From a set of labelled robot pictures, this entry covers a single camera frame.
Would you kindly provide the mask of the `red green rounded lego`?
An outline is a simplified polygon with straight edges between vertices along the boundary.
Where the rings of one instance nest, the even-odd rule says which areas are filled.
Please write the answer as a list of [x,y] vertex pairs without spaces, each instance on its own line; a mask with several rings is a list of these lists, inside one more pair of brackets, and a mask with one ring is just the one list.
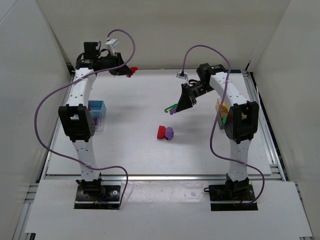
[[130,73],[126,75],[127,78],[131,78],[138,70],[138,67],[133,66],[130,68]]

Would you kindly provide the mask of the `green lego plate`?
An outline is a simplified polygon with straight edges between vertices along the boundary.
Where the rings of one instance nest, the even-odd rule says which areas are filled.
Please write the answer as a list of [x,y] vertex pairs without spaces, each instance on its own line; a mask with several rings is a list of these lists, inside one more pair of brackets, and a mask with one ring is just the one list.
[[164,112],[165,113],[170,113],[170,110],[173,109],[173,108],[177,108],[177,104],[173,104],[172,106],[165,108]]

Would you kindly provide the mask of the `yellow black striped lego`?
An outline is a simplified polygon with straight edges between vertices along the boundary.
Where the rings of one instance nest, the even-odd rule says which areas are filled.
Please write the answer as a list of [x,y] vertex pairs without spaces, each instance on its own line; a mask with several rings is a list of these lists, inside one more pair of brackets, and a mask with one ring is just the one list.
[[227,107],[227,105],[225,103],[222,104],[221,111],[222,112],[228,112],[228,107]]

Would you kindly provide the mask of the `purple lego plate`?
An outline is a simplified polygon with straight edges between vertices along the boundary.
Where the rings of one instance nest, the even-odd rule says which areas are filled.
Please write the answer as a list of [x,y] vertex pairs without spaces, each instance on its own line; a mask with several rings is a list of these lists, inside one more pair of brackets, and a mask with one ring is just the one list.
[[170,115],[173,115],[177,112],[177,109],[176,108],[172,108],[170,111],[169,111],[169,114]]

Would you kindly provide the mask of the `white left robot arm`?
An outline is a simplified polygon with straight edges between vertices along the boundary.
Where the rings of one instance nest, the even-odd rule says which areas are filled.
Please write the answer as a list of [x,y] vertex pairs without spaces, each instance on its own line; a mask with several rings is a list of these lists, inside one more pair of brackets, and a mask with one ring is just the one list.
[[99,42],[85,42],[84,52],[76,60],[75,79],[77,81],[70,90],[64,106],[59,107],[58,115],[66,136],[75,147],[77,158],[81,162],[81,179],[77,181],[81,192],[87,195],[101,196],[101,174],[97,171],[97,164],[93,150],[93,136],[96,131],[95,120],[92,117],[88,102],[93,83],[100,70],[108,70],[114,76],[125,76],[132,73],[124,64],[122,56],[115,51],[118,44],[116,38],[109,39],[104,51]]

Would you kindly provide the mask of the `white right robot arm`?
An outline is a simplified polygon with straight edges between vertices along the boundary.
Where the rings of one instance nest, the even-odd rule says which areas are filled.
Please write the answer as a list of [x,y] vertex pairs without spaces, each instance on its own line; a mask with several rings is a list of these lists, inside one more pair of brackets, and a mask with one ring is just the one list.
[[259,105],[248,101],[227,79],[228,71],[223,65],[201,64],[196,73],[199,80],[189,80],[181,85],[181,96],[175,111],[190,109],[197,103],[196,98],[215,90],[224,97],[227,117],[224,131],[230,140],[230,158],[232,161],[226,174],[225,187],[233,196],[247,190],[249,178],[247,171],[249,146],[258,130]]

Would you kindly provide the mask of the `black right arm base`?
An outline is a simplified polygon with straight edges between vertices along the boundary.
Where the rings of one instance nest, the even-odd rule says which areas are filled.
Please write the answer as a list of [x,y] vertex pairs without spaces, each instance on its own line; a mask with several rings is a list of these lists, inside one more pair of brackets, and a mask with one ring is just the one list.
[[257,211],[258,205],[253,186],[239,192],[232,192],[225,184],[214,184],[205,187],[203,191],[209,194],[210,210],[212,212]]

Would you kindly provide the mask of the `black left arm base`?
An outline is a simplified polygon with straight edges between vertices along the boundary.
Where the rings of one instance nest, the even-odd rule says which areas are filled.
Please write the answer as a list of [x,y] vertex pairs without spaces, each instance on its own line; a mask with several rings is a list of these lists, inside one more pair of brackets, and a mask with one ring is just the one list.
[[77,191],[74,209],[78,210],[119,210],[121,186],[104,184],[101,179],[93,181],[76,180]]

